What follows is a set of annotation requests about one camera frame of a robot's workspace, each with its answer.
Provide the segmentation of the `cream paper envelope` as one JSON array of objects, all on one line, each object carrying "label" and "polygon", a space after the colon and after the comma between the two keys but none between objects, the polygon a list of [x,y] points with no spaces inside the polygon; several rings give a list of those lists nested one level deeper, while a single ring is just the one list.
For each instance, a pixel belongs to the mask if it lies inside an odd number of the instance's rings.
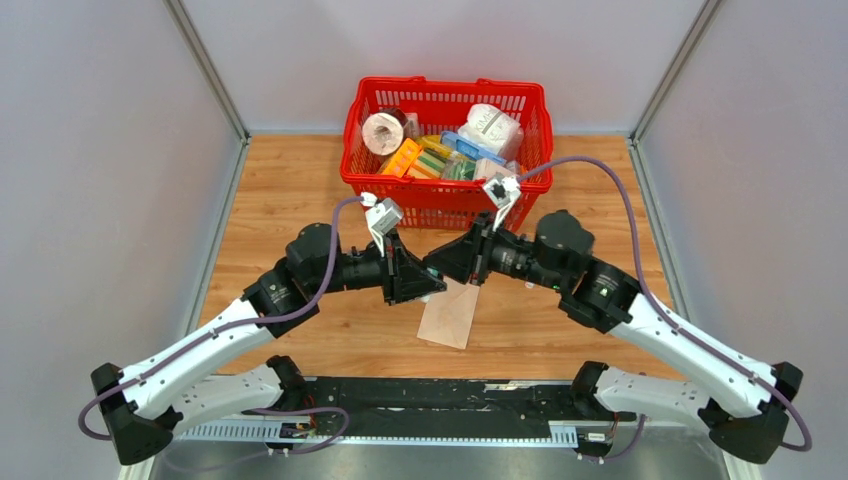
[{"label": "cream paper envelope", "polygon": [[447,289],[429,296],[417,332],[421,340],[464,350],[469,341],[480,288],[445,280]]}]

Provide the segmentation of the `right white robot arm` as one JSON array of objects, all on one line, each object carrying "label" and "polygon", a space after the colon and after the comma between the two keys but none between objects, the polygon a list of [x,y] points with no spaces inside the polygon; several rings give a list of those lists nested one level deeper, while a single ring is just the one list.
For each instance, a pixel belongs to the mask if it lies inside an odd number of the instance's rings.
[{"label": "right white robot arm", "polygon": [[570,213],[544,216],[533,239],[499,228],[490,213],[436,248],[426,264],[449,278],[481,285],[503,274],[558,292],[559,308],[578,324],[628,341],[683,375],[680,382],[640,376],[588,361],[575,375],[573,410],[645,415],[707,434],[725,452],[767,462],[783,441],[788,403],[803,374],[743,355],[671,312],[638,281],[592,253],[593,235]]}]

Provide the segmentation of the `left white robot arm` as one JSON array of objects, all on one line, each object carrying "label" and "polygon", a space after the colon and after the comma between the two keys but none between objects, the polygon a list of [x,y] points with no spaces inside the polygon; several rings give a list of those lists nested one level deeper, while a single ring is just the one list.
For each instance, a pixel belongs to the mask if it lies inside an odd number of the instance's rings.
[{"label": "left white robot arm", "polygon": [[388,305],[447,288],[406,249],[396,230],[363,250],[345,252],[331,225],[304,227],[284,257],[203,328],[137,364],[105,363],[92,372],[120,464],[147,460],[175,436],[231,414],[268,409],[305,415],[313,403],[289,357],[272,357],[243,374],[214,373],[316,316],[321,286],[329,293],[378,288]]}]

